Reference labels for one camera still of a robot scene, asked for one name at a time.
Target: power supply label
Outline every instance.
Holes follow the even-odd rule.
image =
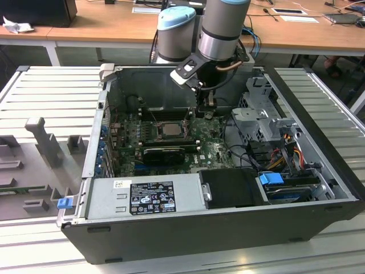
[[[176,212],[172,182],[131,184],[129,197],[132,215]]]

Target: wooden desk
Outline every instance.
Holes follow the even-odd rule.
[[[336,13],[337,10],[324,5],[321,0],[293,0],[304,8],[319,12],[306,11],[308,15],[321,16],[323,13]],[[276,14],[269,8],[267,2],[257,2],[267,6],[271,14]],[[350,2],[336,1],[336,5],[346,6]],[[302,9],[292,2],[277,0],[276,8]],[[263,7],[251,5],[248,14],[265,15]],[[319,23],[285,22],[281,17],[251,16],[255,33],[261,38],[262,52],[313,54],[318,55],[348,55],[362,56],[365,54],[365,30],[354,25],[332,25],[325,17],[315,18]],[[250,26],[249,18],[245,25]],[[245,45],[252,43],[251,37],[243,37]]]
[[[152,43],[157,14],[132,13],[133,3],[76,0],[78,13],[69,28],[54,27],[47,35],[55,41]]]
[[[304,8],[317,11],[305,11],[308,16],[321,16],[322,13],[336,13],[325,6],[325,0],[294,0]],[[266,6],[265,1],[252,0]],[[348,5],[338,0],[338,6]],[[69,28],[37,27],[36,32],[9,34],[0,31],[0,43],[4,45],[44,46],[51,63],[59,66],[56,47],[94,47],[94,48],[133,48],[149,49],[156,31],[156,14],[134,14],[133,4],[116,2],[105,5],[104,1],[88,2],[76,0],[78,14]],[[302,9],[287,0],[275,0],[275,7]],[[248,14],[265,15],[263,7],[251,5]],[[331,25],[324,17],[316,18],[319,23],[285,22],[276,17],[251,16],[254,31],[262,41],[262,53],[315,54],[362,56],[365,53],[365,30],[356,26]],[[245,25],[250,26],[247,17]],[[250,36],[242,37],[247,48],[252,47]]]

